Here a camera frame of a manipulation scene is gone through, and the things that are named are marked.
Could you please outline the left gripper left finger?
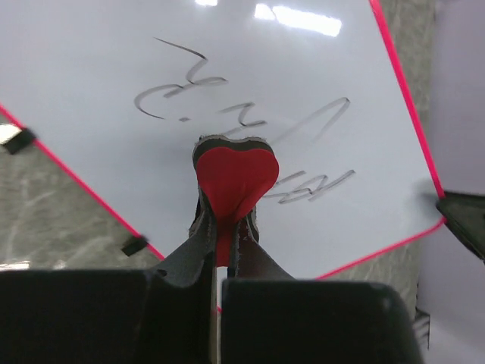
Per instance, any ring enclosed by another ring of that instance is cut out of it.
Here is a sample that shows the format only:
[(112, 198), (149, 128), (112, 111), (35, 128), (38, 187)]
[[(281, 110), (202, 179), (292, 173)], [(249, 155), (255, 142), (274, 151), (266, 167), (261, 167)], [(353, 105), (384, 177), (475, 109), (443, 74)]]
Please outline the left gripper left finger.
[(146, 269), (1, 274), (3, 363), (209, 363), (217, 230)]

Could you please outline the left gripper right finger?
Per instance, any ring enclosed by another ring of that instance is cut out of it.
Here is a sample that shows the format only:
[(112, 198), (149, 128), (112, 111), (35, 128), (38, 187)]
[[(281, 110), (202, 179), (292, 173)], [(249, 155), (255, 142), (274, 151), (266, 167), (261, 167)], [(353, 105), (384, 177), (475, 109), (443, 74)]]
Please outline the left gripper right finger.
[(421, 363), (399, 294), (376, 282), (285, 279), (242, 223), (221, 292), (223, 363)]

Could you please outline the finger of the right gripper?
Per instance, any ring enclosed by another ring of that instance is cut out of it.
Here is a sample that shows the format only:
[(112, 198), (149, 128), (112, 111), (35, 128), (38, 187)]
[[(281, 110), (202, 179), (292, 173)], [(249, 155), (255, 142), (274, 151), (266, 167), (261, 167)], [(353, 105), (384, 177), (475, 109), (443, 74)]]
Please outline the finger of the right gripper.
[(436, 203), (436, 208), (446, 219), (445, 225), (453, 235), (484, 261), (485, 212), (484, 195), (446, 191)]

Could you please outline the white board with pink frame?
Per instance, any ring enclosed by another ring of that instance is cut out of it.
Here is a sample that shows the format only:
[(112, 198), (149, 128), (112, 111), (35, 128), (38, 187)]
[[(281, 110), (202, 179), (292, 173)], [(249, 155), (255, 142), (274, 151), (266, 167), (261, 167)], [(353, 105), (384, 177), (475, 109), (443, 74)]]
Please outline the white board with pink frame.
[(443, 223), (379, 1), (3, 1), (1, 110), (165, 255), (212, 134), (274, 150), (261, 245), (297, 278)]

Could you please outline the red and black eraser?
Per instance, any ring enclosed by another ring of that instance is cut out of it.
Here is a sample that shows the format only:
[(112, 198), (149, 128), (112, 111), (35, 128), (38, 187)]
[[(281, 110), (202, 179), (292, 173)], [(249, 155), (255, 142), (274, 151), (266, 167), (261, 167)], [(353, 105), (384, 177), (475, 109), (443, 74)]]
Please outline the red and black eraser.
[(217, 134), (199, 138), (192, 151), (192, 165), (199, 200), (189, 233), (195, 232), (199, 216), (208, 206), (217, 228), (216, 266), (229, 268), (233, 265), (230, 259), (236, 247), (236, 226), (254, 216), (258, 201), (274, 186), (278, 161), (262, 138), (235, 140)]

